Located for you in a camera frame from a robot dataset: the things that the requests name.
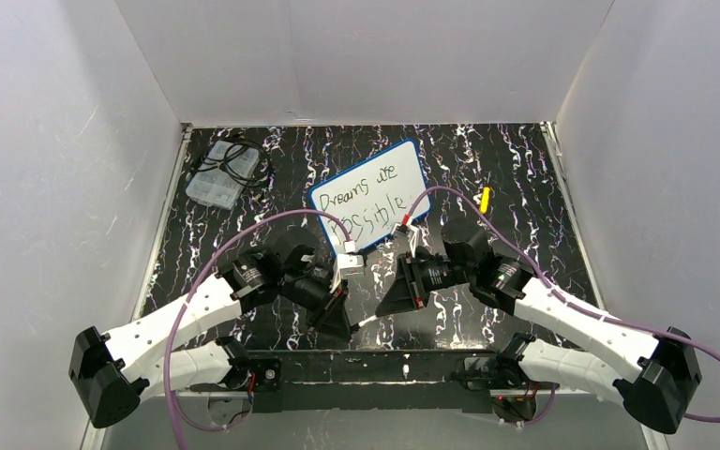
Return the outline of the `black white marker pen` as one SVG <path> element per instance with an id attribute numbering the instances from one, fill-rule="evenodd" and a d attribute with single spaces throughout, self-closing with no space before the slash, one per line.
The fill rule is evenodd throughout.
<path id="1" fill-rule="evenodd" d="M 379 320 L 379 317 L 378 317 L 378 316 L 372 315 L 372 316 L 367 317 L 367 318 L 361 320 L 360 322 L 358 322 L 358 323 L 356 324 L 356 326 L 357 326 L 358 328 L 363 328 L 363 327 L 365 327 L 365 326 L 367 326 L 367 325 L 369 325 L 369 324 L 371 324 L 371 323 L 374 323 L 375 321 L 378 321 L 378 320 Z"/>

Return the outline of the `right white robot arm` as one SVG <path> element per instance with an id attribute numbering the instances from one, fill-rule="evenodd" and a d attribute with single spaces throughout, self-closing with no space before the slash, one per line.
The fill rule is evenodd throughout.
<path id="1" fill-rule="evenodd" d="M 684 332 L 628 329 L 604 311 L 552 291 L 523 261 L 496 252 L 488 233 L 471 219 L 448 221 L 441 238 L 442 254 L 418 246 L 397 256 L 395 281 L 377 306 L 377 316 L 424 308 L 433 292 L 467 285 L 480 303 L 576 346 L 561 349 L 518 337 L 499 354 L 500 371 L 594 394 L 620 404 L 647 428 L 677 432 L 701 383 L 698 359 Z"/>

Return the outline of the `blue framed whiteboard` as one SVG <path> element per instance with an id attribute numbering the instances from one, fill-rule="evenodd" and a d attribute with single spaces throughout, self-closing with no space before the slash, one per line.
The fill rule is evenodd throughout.
<path id="1" fill-rule="evenodd" d="M 387 238 L 404 217 L 418 219 L 431 207 L 419 144 L 407 139 L 320 183 L 309 192 L 313 207 L 338 218 L 358 250 Z"/>

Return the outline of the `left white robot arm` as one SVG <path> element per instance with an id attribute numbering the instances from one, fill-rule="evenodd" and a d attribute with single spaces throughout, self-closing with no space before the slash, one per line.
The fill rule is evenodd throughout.
<path id="1" fill-rule="evenodd" d="M 134 322 L 105 332 L 82 330 L 73 340 L 67 374 L 91 425 L 113 426 L 167 389 L 275 387 L 278 380 L 264 376 L 276 365 L 254 361 L 234 337 L 193 350 L 183 346 L 278 298 L 304 308 L 309 329 L 350 340 L 348 280 L 363 275 L 365 261 L 352 241 L 330 265 L 319 262 L 319 248 L 310 231 L 289 230 L 270 245 L 250 247 L 207 270 L 197 288 Z"/>

